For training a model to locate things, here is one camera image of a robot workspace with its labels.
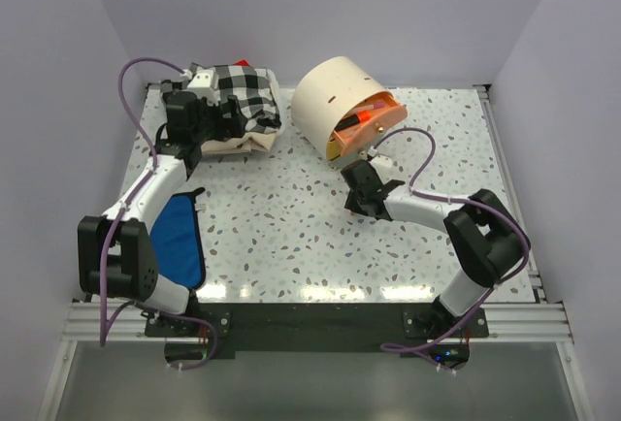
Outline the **grey-green bottom drawer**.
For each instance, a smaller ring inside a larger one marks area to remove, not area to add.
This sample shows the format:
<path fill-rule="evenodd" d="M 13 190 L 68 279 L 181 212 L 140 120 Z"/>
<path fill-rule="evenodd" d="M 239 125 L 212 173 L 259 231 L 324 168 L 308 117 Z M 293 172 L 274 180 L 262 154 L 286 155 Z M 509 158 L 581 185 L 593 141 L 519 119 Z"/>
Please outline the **grey-green bottom drawer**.
<path fill-rule="evenodd" d="M 331 170 L 340 171 L 347 165 L 351 164 L 352 162 L 356 160 L 359 160 L 360 158 L 361 158 L 360 152 L 357 151 L 357 152 L 349 153 L 347 155 L 341 155 L 335 158 L 334 160 L 329 161 L 328 164 Z"/>

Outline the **salmon top drawer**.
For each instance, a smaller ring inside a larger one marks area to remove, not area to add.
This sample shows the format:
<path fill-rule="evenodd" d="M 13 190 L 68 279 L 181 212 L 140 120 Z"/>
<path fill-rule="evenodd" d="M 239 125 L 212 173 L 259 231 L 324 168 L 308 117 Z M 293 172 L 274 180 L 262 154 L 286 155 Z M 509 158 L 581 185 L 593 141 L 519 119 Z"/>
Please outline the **salmon top drawer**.
<path fill-rule="evenodd" d="M 342 155 L 358 151 L 364 145 L 382 136 L 386 131 L 402 122 L 408 116 L 405 105 L 400 104 L 391 93 L 381 92 L 359 103 L 342 119 L 351 114 L 358 113 L 358 108 L 373 103 L 385 103 L 385 107 L 370 111 L 372 117 L 366 122 L 339 132 L 333 130 L 329 141 L 336 140 L 341 144 L 343 147 Z"/>

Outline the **orange black highlighter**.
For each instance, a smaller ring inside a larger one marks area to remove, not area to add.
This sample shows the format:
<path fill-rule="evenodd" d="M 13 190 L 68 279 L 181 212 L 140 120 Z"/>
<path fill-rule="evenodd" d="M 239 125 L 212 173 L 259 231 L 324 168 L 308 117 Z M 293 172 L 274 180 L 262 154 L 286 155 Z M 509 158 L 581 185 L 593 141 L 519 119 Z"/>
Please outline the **orange black highlighter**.
<path fill-rule="evenodd" d="M 363 122 L 368 121 L 371 118 L 371 114 L 369 111 L 361 111 L 358 113 L 351 114 L 344 119 L 342 119 L 334 128 L 335 131 L 339 132 L 346 128 L 361 124 Z"/>

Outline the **yellow drawer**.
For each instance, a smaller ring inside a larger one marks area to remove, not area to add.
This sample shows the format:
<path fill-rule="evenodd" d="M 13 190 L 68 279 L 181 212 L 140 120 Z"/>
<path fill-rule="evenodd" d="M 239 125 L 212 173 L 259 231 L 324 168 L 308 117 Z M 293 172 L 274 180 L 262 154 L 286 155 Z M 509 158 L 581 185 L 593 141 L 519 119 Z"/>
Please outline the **yellow drawer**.
<path fill-rule="evenodd" d="M 329 141 L 326 145 L 326 160 L 333 161 L 342 155 L 343 147 L 336 140 Z"/>

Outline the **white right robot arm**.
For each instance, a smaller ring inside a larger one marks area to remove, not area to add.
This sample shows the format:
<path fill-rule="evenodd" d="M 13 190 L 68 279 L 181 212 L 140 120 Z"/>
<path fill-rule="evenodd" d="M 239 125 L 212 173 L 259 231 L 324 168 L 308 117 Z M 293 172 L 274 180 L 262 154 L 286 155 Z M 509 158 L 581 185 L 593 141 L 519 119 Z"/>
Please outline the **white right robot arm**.
<path fill-rule="evenodd" d="M 467 324 L 467 314 L 515 267 L 528 262 L 530 240 L 494 192 L 467 198 L 414 194 L 389 175 L 389 159 L 357 160 L 341 169 L 345 208 L 376 220 L 415 223 L 450 239 L 460 271 L 434 300 L 432 323 L 446 337 Z"/>

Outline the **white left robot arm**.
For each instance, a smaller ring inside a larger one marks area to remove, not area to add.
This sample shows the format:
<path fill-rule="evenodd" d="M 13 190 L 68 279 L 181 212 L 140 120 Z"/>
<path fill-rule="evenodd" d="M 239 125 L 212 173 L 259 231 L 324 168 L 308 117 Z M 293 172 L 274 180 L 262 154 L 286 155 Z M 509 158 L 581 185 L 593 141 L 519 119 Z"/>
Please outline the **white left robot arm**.
<path fill-rule="evenodd" d="M 190 290 L 159 272 L 150 231 L 175 192 L 203 158 L 202 145 L 240 137 L 247 123 L 234 95 L 210 104 L 191 91 L 164 100 L 166 123 L 155 137 L 155 153 L 121 198 L 77 229 L 79 281 L 83 292 L 124 298 L 167 312 L 180 336 L 194 334 L 201 312 L 189 304 Z"/>

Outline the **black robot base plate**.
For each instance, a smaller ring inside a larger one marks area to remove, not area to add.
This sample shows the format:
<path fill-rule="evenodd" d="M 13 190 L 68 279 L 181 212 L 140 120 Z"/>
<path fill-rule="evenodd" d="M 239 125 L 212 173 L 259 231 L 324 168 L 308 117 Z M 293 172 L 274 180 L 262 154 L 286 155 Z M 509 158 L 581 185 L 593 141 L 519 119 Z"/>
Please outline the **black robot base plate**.
<path fill-rule="evenodd" d="M 378 352 L 383 343 L 405 346 L 450 329 L 430 303 L 194 304 L 190 317 L 142 311 L 148 338 L 168 340 L 165 354 L 197 352 L 214 340 L 213 358 L 238 352 Z"/>

